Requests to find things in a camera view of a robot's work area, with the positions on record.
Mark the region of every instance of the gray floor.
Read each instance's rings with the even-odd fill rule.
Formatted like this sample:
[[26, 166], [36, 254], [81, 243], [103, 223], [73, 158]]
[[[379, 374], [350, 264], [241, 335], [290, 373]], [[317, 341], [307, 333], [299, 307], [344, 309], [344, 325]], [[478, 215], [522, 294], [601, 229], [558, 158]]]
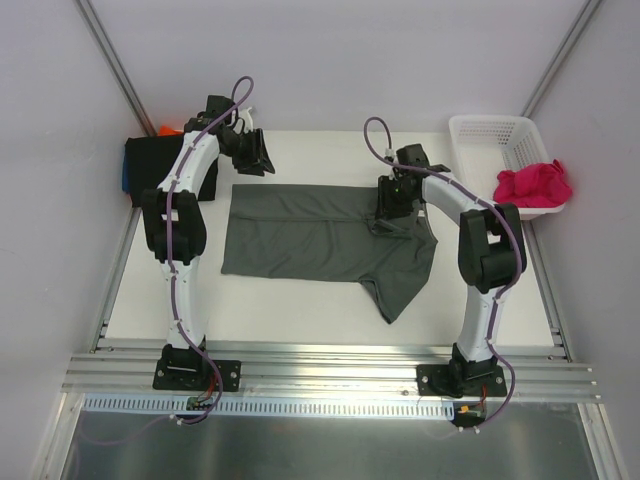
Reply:
[[[83, 413], [86, 436], [153, 417]], [[212, 417], [160, 422], [123, 445], [76, 440], [65, 479], [596, 479], [577, 408], [511, 405], [479, 435], [435, 421]]]

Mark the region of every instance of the white cable tray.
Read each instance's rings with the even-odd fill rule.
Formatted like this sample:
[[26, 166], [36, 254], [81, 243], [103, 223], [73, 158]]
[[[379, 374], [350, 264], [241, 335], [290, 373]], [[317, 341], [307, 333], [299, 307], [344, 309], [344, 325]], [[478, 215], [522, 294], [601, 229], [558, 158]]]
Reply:
[[[187, 411], [185, 395], [87, 394], [88, 412], [141, 414], [199, 414]], [[453, 403], [434, 400], [333, 400], [223, 397], [212, 415], [258, 417], [346, 417], [406, 418], [422, 420], [453, 419]]]

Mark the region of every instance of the metal frame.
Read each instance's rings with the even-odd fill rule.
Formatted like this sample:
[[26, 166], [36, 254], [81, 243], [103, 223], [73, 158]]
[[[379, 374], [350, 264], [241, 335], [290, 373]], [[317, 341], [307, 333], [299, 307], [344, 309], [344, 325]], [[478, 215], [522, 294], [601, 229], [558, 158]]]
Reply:
[[[529, 98], [523, 116], [530, 116], [535, 111], [603, 1], [585, 2]], [[74, 0], [74, 3], [140, 125], [147, 135], [155, 135], [153, 124], [91, 1]], [[62, 474], [85, 392], [158, 395], [150, 385], [163, 342], [105, 338], [138, 218], [139, 211], [132, 211], [111, 272], [91, 353], [76, 354], [71, 360], [62, 386], [65, 394], [56, 417], [55, 432], [48, 453], [41, 462], [39, 478], [59, 478]], [[501, 349], [516, 370], [518, 383], [514, 401], [578, 404], [598, 474], [602, 478], [628, 478], [611, 435], [593, 370], [586, 364], [572, 362], [567, 331], [553, 296], [551, 279], [544, 267], [544, 252], [533, 226], [525, 227], [525, 236], [555, 346]], [[389, 402], [420, 402], [415, 366], [445, 362], [450, 355], [450, 346], [376, 347], [210, 341], [207, 349], [214, 351], [216, 358], [243, 362], [242, 389], [235, 398], [282, 398], [289, 402], [309, 398], [366, 400], [374, 397]]]

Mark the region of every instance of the black mounting plate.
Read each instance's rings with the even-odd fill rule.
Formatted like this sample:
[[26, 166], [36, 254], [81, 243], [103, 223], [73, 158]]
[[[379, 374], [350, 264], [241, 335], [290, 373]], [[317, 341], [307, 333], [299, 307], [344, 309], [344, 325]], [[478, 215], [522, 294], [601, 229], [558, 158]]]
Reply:
[[[223, 392], [237, 392], [240, 388], [242, 362], [239, 360], [213, 360], [220, 376], [222, 377]], [[166, 368], [165, 362], [160, 359], [153, 376], [154, 390], [187, 390], [202, 392], [210, 385], [210, 375], [195, 375], [189, 371]]]
[[[446, 379], [449, 376], [448, 364], [425, 364], [416, 367], [418, 394], [421, 397], [442, 397], [442, 393], [434, 391], [430, 383], [434, 377]], [[487, 386], [487, 397], [504, 398], [507, 396], [507, 384], [504, 379], [504, 372], [498, 365], [493, 367], [490, 375], [469, 380], [463, 384], [463, 395], [465, 397], [482, 397], [482, 386]]]

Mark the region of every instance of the orange object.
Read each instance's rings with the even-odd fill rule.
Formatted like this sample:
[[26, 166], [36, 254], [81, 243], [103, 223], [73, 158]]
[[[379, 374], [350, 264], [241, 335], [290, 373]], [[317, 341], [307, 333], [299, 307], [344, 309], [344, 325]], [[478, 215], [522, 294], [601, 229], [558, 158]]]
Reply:
[[166, 125], [162, 125], [158, 130], [159, 137], [168, 137], [169, 135], [180, 135], [182, 132], [169, 128]]

